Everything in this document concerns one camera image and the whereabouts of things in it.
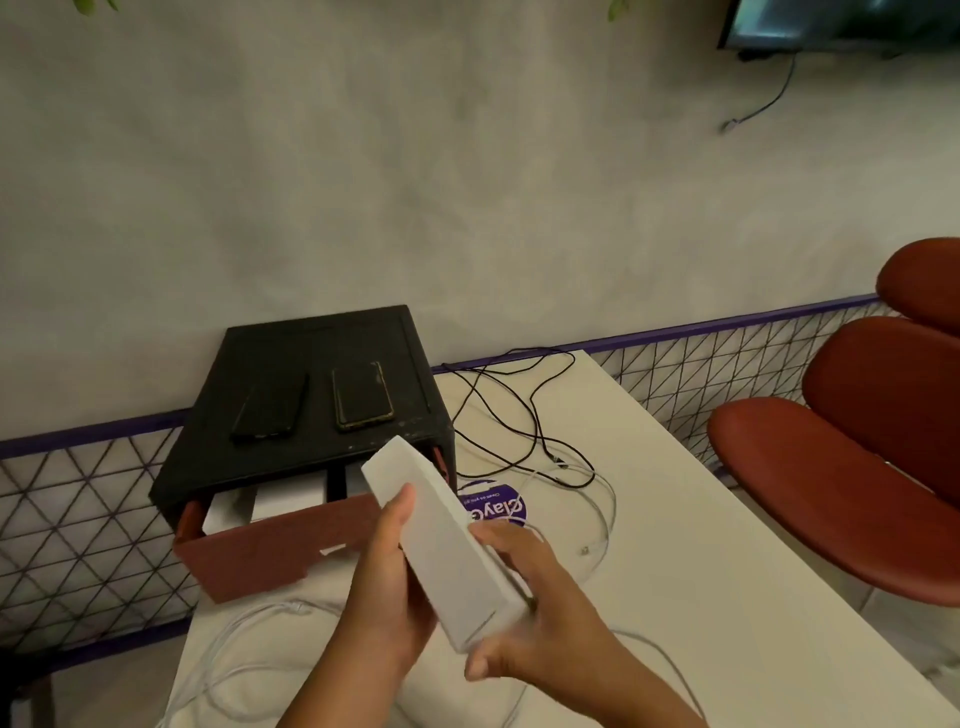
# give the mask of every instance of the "round sticker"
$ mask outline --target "round sticker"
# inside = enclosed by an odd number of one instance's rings
[[[487,490],[460,496],[460,502],[464,504],[464,508],[469,511],[475,521],[513,516],[521,519],[514,523],[524,525],[527,518],[527,505],[516,490],[496,480],[472,480],[464,488],[479,485],[487,485]]]

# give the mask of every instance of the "fingernail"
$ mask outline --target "fingernail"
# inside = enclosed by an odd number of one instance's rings
[[[487,677],[489,671],[490,667],[487,665],[487,659],[484,657],[478,658],[467,665],[467,679],[470,682],[483,680]]]

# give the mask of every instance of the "person's left hand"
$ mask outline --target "person's left hand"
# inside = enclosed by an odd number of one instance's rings
[[[357,564],[339,630],[372,642],[380,658],[406,675],[426,647],[437,616],[400,550],[400,530],[414,511],[409,483],[384,506]]]

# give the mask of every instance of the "red leather cushion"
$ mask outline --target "red leather cushion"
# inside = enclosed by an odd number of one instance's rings
[[[737,481],[824,558],[884,591],[960,606],[960,511],[789,400],[728,402],[708,432]]]
[[[804,375],[811,409],[960,507],[960,338],[876,316],[833,334]]]
[[[880,271],[876,292],[911,319],[960,335],[960,238],[930,237],[900,248]]]

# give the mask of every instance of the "table top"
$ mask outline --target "table top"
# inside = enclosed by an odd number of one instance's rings
[[[509,383],[529,396],[558,372],[564,357],[550,357]],[[519,363],[498,369],[519,368]],[[468,386],[455,375],[437,377],[455,411]],[[530,430],[529,416],[496,383],[481,383],[497,413]],[[639,632],[660,644],[677,663],[713,728],[797,726],[808,728],[957,728],[960,713],[927,683],[843,599],[717,481],[633,398],[583,352],[560,378],[537,394],[545,433],[580,449],[616,489],[617,522],[610,548],[592,571],[601,549],[583,545],[602,538],[603,527],[575,494],[526,482],[523,473],[497,478],[522,485],[528,518],[579,579],[607,623]],[[498,425],[472,398],[459,429],[505,457],[516,459],[529,440]],[[463,473],[491,470],[489,456],[458,438]],[[542,453],[534,467],[549,462]],[[599,484],[589,486],[610,513]],[[206,646],[240,613],[254,605],[302,596],[346,598],[354,560],[327,559],[302,582],[267,595],[215,606],[202,601],[190,627],[174,688],[182,684]],[[311,666],[323,650],[335,618],[284,616],[254,626],[223,653],[215,673],[250,661]],[[629,643],[648,666],[684,694],[666,662],[651,648]],[[519,686],[510,680],[470,685],[464,658],[438,630],[400,695],[404,709],[423,728],[498,727]],[[277,713],[303,674],[244,675],[219,694],[231,705]],[[174,726],[228,726],[208,706],[180,712]],[[528,690],[514,726],[554,728],[592,725]],[[392,716],[390,725],[407,725]]]

